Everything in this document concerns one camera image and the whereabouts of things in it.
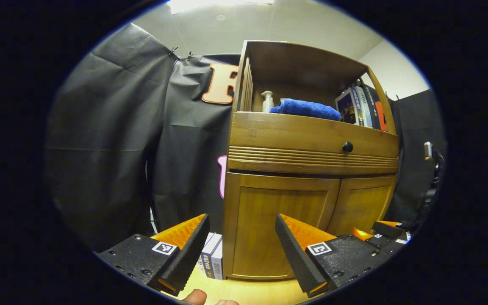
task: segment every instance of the white wall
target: white wall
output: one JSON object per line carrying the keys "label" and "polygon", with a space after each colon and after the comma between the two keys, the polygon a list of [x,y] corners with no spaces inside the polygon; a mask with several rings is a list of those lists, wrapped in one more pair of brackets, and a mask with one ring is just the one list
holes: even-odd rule
{"label": "white wall", "polygon": [[[385,39],[358,61],[370,66],[387,96],[393,100],[397,100],[395,95],[404,98],[430,88],[418,68]],[[363,81],[373,86],[367,75],[363,76]]]}

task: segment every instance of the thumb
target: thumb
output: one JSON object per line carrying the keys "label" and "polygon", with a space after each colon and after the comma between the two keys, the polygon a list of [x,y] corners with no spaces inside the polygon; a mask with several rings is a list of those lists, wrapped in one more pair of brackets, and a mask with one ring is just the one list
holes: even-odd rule
{"label": "thumb", "polygon": [[193,289],[193,291],[182,301],[192,305],[205,305],[207,294],[200,289]]}

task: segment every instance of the cabinet door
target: cabinet door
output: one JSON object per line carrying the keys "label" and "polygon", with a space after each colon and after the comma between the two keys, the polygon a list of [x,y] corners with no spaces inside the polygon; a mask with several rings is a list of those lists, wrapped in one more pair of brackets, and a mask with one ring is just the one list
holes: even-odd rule
{"label": "cabinet door", "polygon": [[370,232],[374,222],[385,216],[394,187],[394,176],[342,179],[327,232],[351,234],[354,227]]}
{"label": "cabinet door", "polygon": [[223,213],[223,274],[252,280],[293,277],[275,232],[278,213],[327,229],[340,179],[228,172]]}

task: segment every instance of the soap dispenser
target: soap dispenser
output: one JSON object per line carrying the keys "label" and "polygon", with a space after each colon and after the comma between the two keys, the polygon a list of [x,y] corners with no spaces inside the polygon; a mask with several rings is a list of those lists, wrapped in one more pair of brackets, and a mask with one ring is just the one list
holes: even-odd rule
{"label": "soap dispenser", "polygon": [[263,112],[266,114],[270,112],[271,108],[275,106],[275,103],[272,99],[272,91],[265,91],[261,93],[265,97],[265,101],[263,102]]}

